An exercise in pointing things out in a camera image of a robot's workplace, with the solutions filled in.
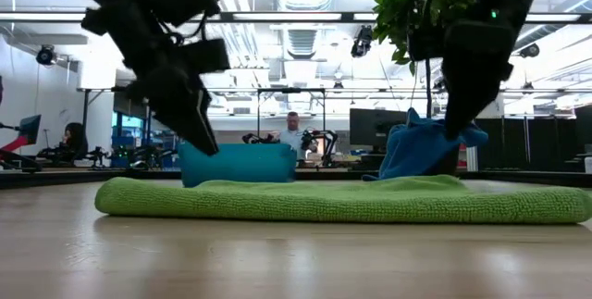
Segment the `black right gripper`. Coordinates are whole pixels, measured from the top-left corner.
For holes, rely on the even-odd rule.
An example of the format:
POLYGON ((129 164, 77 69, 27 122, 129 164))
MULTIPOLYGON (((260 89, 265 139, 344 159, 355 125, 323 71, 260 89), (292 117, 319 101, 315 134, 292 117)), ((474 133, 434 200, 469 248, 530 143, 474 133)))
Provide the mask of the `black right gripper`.
POLYGON ((444 32, 442 73, 449 98, 445 135, 456 139, 498 96, 512 73, 509 57, 516 40, 507 23, 460 19, 444 32))

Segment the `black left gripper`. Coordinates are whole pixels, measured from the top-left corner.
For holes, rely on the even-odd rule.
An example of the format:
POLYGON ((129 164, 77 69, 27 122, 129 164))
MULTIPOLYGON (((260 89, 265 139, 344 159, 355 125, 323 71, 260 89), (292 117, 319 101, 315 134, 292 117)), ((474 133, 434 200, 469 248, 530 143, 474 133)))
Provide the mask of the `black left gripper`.
POLYGON ((178 57, 183 37, 157 17, 146 0, 113 0, 87 8, 81 26, 108 34, 136 75, 135 88, 154 117, 207 156, 219 149, 207 110, 209 92, 184 71, 178 57))

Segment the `green microfiber towel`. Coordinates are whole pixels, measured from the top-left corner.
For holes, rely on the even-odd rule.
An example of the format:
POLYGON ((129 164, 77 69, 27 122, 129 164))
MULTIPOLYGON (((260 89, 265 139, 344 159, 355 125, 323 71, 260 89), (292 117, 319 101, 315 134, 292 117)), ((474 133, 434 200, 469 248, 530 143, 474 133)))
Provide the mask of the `green microfiber towel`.
POLYGON ((384 181, 206 181, 191 188, 128 178, 94 198, 110 216, 353 223, 576 224, 592 193, 561 186, 479 186, 452 176, 384 181))

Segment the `blue microfiber towel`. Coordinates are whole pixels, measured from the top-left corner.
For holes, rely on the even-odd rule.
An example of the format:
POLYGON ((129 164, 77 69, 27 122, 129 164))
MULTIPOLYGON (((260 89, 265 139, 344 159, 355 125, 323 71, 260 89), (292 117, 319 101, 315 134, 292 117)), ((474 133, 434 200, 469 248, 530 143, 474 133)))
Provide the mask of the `blue microfiber towel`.
POLYGON ((391 128, 386 154, 378 174, 363 175, 363 181, 383 181, 401 177, 436 176, 432 168, 456 146, 481 146, 488 141, 488 134, 470 123, 454 140, 445 135, 445 119, 420 118, 410 108, 407 122, 391 128))

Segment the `black partition screen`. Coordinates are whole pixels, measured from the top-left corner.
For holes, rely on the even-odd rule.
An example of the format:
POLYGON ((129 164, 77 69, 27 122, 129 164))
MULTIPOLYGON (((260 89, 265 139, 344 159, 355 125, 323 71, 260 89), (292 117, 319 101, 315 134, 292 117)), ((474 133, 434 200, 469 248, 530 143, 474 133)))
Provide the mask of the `black partition screen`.
POLYGON ((476 149, 477 168, 583 172, 584 146, 576 121, 566 118, 479 118, 488 141, 476 149))

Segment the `black plant pot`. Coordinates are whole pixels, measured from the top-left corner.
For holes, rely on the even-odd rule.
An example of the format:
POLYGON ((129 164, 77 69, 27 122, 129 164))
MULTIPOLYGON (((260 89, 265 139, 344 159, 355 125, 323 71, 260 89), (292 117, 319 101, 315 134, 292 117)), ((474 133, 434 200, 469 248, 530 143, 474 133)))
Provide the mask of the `black plant pot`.
POLYGON ((460 147, 456 146, 444 155, 432 168, 433 175, 454 175, 458 167, 460 147))

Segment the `teal plastic bin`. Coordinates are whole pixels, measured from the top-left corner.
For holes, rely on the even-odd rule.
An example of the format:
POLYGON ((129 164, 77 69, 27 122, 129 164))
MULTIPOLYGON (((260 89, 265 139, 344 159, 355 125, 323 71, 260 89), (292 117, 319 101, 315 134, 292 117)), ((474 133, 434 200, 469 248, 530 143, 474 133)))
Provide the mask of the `teal plastic bin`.
POLYGON ((297 153, 284 143, 222 143, 212 156, 182 143, 178 155, 185 187, 206 181, 288 182, 297 165, 297 153))

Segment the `large black monitor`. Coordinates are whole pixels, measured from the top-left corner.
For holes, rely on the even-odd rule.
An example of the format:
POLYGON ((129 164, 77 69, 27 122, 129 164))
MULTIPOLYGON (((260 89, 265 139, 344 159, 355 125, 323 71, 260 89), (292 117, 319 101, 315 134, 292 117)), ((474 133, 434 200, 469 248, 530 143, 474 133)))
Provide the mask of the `large black monitor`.
POLYGON ((407 114, 384 109, 350 109, 350 144, 370 146, 373 153, 384 153, 392 127, 405 124, 407 114))

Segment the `person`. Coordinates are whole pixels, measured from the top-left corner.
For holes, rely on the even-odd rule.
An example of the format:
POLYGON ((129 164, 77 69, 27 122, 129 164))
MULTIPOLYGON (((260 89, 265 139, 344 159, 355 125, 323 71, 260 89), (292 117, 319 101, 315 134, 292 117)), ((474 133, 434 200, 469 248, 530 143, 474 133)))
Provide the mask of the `person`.
POLYGON ((73 163, 82 160, 88 152, 88 141, 84 126, 71 122, 65 127, 64 140, 61 143, 61 160, 73 163))
POLYGON ((308 151, 311 153, 317 152, 318 144, 316 141, 312 141, 305 149, 302 148, 303 132, 299 127, 300 117, 296 112, 290 111, 286 121, 287 128, 283 131, 274 131, 272 136, 275 141, 288 144, 296 152, 298 161, 304 161, 308 151))

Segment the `green leafy potted tree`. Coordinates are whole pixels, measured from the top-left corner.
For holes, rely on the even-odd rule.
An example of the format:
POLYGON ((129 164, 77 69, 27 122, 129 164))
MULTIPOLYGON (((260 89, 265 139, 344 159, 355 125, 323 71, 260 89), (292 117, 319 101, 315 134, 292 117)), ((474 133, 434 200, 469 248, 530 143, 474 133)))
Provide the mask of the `green leafy potted tree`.
POLYGON ((475 10, 477 0, 375 0, 377 14, 373 38, 379 43, 388 41, 395 46, 391 60, 400 66, 407 65, 416 74, 417 62, 413 62, 407 48, 409 24, 441 23, 446 29, 454 21, 468 19, 475 10))

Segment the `overhead led light bar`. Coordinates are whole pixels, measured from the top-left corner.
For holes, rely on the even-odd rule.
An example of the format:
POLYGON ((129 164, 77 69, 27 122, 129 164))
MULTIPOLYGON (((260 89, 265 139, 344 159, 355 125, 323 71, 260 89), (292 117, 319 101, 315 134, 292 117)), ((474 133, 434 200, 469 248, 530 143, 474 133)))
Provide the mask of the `overhead led light bar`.
MULTIPOLYGON (((80 23, 84 12, 0 12, 0 22, 80 23)), ((375 13, 364 12, 221 12, 213 23, 371 23, 375 13)), ((592 24, 592 13, 531 13, 526 24, 592 24)))

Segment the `small black monitor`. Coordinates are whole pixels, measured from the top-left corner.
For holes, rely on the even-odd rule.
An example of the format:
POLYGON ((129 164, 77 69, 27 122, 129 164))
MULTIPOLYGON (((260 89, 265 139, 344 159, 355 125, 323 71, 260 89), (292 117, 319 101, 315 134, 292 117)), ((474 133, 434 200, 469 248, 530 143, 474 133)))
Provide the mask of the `small black monitor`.
POLYGON ((34 115, 23 118, 18 126, 18 137, 22 137, 26 145, 37 143, 38 133, 41 124, 41 115, 34 115))

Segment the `black background rig frame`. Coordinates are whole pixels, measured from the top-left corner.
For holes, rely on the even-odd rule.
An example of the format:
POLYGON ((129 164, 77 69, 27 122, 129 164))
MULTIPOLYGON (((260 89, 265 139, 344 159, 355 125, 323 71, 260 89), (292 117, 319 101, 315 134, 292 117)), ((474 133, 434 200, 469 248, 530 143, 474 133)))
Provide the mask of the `black background rig frame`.
POLYGON ((112 149, 112 116, 116 95, 123 93, 123 86, 107 89, 79 88, 83 94, 82 127, 87 137, 89 150, 100 147, 103 152, 112 149))
POLYGON ((327 130, 327 123, 326 123, 326 99, 327 99, 327 90, 325 88, 297 88, 297 87, 287 87, 287 88, 259 88, 256 90, 257 92, 257 138, 259 139, 260 143, 279 143, 278 135, 275 133, 269 133, 264 139, 259 137, 259 133, 261 131, 261 112, 260 107, 263 102, 261 101, 261 94, 267 93, 269 96, 273 96, 275 93, 283 93, 283 94, 291 94, 291 93, 321 93, 322 94, 322 104, 323 107, 323 129, 322 130, 313 130, 307 129, 302 133, 302 149, 307 150, 310 146, 310 142, 316 139, 323 139, 328 146, 328 149, 324 151, 321 156, 321 162, 319 165, 312 165, 306 164, 304 160, 299 160, 297 163, 297 168, 314 168, 315 170, 319 170, 321 168, 328 168, 332 164, 331 154, 330 151, 332 147, 335 145, 337 141, 337 135, 334 131, 327 130))

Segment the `silver ventilation duct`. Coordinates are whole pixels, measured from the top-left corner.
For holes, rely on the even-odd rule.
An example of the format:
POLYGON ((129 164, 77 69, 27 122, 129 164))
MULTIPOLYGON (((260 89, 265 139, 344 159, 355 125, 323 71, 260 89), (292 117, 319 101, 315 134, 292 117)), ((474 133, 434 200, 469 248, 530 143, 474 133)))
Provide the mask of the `silver ventilation duct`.
POLYGON ((318 29, 288 29, 287 52, 294 59, 311 59, 316 54, 318 29))

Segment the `black aluminium table frame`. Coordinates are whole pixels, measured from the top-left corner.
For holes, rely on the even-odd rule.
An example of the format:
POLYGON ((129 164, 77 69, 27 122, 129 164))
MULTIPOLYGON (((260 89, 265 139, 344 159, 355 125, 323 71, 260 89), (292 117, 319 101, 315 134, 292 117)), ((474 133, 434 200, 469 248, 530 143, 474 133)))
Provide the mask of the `black aluminium table frame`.
MULTIPOLYGON (((336 170, 299 170, 296 180, 301 181, 355 181, 364 173, 362 171, 336 170)), ((507 181, 576 187, 592 190, 592 174, 579 172, 541 172, 541 171, 477 171, 459 172, 457 176, 463 180, 507 181)), ((106 181, 115 177, 126 177, 139 180, 180 180, 180 171, 135 171, 135 170, 71 170, 43 171, 23 173, 0 171, 0 190, 35 186, 63 185, 71 183, 88 183, 106 181)))

